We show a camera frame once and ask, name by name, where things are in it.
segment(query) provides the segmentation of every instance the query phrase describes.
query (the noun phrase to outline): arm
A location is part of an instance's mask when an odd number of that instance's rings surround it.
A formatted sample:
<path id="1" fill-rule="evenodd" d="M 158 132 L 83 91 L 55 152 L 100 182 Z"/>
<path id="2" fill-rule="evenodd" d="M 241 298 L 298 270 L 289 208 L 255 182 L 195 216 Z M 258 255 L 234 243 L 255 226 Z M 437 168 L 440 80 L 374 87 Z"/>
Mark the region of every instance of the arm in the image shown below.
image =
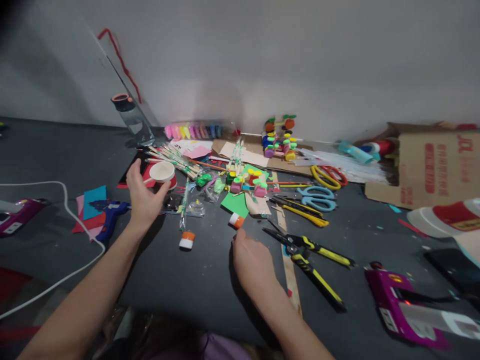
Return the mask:
<path id="1" fill-rule="evenodd" d="M 162 208 L 170 182 L 157 194 L 140 175 L 140 160 L 128 170 L 131 219 L 87 276 L 72 290 L 20 354 L 26 359 L 81 359 L 109 315 L 129 272 L 140 241 Z"/>
<path id="2" fill-rule="evenodd" d="M 289 360 L 334 358 L 290 302 L 275 276 L 269 250 L 243 229 L 233 241 L 233 264 L 243 289 Z"/>

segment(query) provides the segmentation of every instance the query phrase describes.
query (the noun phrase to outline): hand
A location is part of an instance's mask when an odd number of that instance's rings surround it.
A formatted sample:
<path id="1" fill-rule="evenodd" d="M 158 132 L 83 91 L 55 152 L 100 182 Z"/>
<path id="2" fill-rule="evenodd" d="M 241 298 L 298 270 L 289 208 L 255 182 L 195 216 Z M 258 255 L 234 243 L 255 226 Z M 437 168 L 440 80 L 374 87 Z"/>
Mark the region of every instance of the hand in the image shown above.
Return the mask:
<path id="1" fill-rule="evenodd" d="M 247 236 L 240 228 L 233 246 L 233 266 L 243 289 L 254 303 L 266 300 L 280 287 L 272 255 L 265 245 Z"/>
<path id="2" fill-rule="evenodd" d="M 156 194 L 147 189 L 140 174 L 140 159 L 137 159 L 126 173 L 126 183 L 130 190 L 130 223 L 142 231 L 147 231 L 159 215 L 170 181 L 165 182 Z"/>

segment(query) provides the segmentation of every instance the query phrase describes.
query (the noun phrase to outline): white cable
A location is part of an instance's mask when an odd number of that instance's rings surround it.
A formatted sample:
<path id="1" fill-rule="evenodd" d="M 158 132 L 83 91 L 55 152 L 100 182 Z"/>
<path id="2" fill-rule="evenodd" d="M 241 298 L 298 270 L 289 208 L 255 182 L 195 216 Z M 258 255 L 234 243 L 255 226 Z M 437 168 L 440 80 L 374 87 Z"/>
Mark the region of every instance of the white cable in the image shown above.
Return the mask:
<path id="1" fill-rule="evenodd" d="M 65 207 L 65 210 L 67 213 L 70 214 L 70 216 L 72 218 L 74 218 L 77 223 L 80 224 L 80 226 L 85 230 L 86 234 L 88 235 L 89 239 L 93 239 L 93 241 L 95 241 L 98 245 L 100 245 L 101 247 L 101 253 L 96 257 L 94 258 L 92 261 L 90 261 L 87 265 L 79 268 L 78 270 L 72 272 L 70 275 L 68 276 L 65 276 L 62 280 L 56 282 L 55 284 L 53 284 L 52 286 L 50 286 L 48 289 L 46 289 L 45 291 L 41 292 L 40 294 L 38 294 L 37 296 L 31 298 L 30 300 L 28 300 L 27 302 L 24 302 L 23 304 L 17 306 L 17 307 L 14 307 L 13 309 L 3 313 L 2 315 L 0 315 L 0 320 L 3 319 L 3 318 L 6 318 L 7 316 L 17 312 L 18 310 L 20 309 L 23 309 L 24 307 L 30 305 L 31 303 L 33 303 L 34 301 L 40 299 L 42 296 L 44 296 L 45 294 L 48 294 L 48 292 L 52 291 L 53 289 L 55 289 L 58 285 L 60 285 L 61 283 L 63 283 L 64 281 L 70 279 L 72 276 L 78 274 L 79 272 L 81 272 L 82 270 L 88 268 L 90 265 L 92 265 L 95 261 L 97 261 L 104 253 L 105 253 L 105 246 L 100 242 L 98 241 L 94 236 L 92 236 L 90 234 L 90 232 L 88 231 L 88 229 L 85 227 L 84 223 L 80 221 L 80 219 L 75 216 L 75 214 L 69 209 L 69 206 L 68 206 L 68 199 L 69 199 L 69 194 L 67 192 L 67 187 L 65 186 L 65 184 L 63 182 L 60 182 L 60 181 L 42 181 L 42 182 L 29 182 L 29 183 L 23 183 L 23 184 L 0 184 L 0 186 L 27 186 L 27 185 L 42 185 L 42 184 L 60 184 L 61 187 L 63 188 L 63 196 L 64 196 L 64 199 L 63 199 L 63 206 Z"/>

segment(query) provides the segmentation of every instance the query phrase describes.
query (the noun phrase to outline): clear plastic bottle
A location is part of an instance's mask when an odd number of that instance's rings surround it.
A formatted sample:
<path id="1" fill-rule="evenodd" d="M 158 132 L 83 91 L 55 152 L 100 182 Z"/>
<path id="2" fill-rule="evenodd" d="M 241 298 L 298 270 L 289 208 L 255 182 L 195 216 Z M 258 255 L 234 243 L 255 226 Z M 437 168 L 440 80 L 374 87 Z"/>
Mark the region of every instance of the clear plastic bottle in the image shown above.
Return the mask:
<path id="1" fill-rule="evenodd" d="M 127 93 L 115 95 L 111 98 L 111 102 L 139 146 L 148 146 L 155 142 L 148 120 Z"/>

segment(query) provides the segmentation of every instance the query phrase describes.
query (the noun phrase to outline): wooden ruler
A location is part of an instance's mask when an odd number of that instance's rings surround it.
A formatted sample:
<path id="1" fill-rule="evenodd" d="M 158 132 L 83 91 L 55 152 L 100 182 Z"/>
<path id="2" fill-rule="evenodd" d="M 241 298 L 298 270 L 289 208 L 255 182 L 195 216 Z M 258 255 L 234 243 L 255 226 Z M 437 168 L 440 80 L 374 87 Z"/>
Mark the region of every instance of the wooden ruler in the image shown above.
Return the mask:
<path id="1" fill-rule="evenodd" d="M 271 179 L 273 182 L 277 182 L 279 180 L 276 171 L 271 172 Z M 276 206 L 274 209 L 276 210 L 278 225 L 280 225 L 283 230 L 287 231 L 287 222 L 285 221 L 284 209 L 280 206 Z M 300 305 L 299 287 L 297 285 L 297 278 L 295 277 L 294 262 L 289 256 L 285 255 L 284 246 L 282 244 L 280 244 L 280 246 L 281 256 L 283 258 L 283 268 L 285 270 L 286 287 L 288 289 L 288 297 L 300 316 L 303 317 L 302 306 Z"/>

